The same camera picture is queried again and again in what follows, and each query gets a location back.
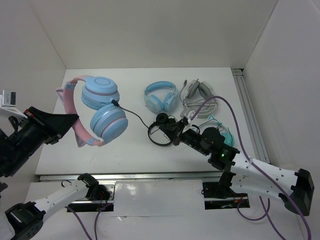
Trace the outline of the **pink blue cat-ear headphones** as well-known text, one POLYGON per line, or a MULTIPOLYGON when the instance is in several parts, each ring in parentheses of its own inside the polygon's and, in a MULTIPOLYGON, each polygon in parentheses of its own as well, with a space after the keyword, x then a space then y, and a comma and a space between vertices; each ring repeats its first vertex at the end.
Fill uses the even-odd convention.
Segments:
POLYGON ((119 106, 120 94, 117 84, 103 76, 83 75, 67 81, 64 87, 57 88, 66 114, 77 114, 74 92, 78 82, 84 82, 81 100, 88 108, 95 110, 90 121, 91 135, 81 120, 72 126, 76 144, 79 148, 89 145, 102 147, 119 137, 128 127, 128 119, 119 106))

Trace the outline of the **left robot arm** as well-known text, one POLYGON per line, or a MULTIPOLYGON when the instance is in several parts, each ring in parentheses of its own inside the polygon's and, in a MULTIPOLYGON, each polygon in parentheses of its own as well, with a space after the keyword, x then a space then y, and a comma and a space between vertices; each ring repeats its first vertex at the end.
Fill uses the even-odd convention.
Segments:
POLYGON ((78 199, 100 201, 99 213, 108 206, 110 192, 88 173, 68 181, 60 190, 46 197, 22 203, 27 194, 26 187, 36 179, 36 164, 27 161, 43 144, 57 143, 79 117, 75 113, 47 113, 35 107, 24 112, 15 107, 1 107, 0 114, 13 128, 11 135, 0 132, 0 190, 8 187, 3 182, 5 178, 9 178, 8 182, 12 184, 0 207, 2 240, 30 240, 58 211, 66 208, 73 213, 69 205, 78 199))

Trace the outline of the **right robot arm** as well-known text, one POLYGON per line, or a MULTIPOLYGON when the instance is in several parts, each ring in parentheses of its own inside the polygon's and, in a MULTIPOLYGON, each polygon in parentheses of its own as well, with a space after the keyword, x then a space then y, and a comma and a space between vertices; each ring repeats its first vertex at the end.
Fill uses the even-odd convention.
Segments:
POLYGON ((248 157, 225 144, 215 127, 199 132, 178 121, 164 124, 160 130, 175 146, 183 143, 209 157, 208 163, 223 172, 218 184, 223 196, 256 194, 283 203, 292 213, 310 215, 315 185, 308 170, 288 170, 248 157))

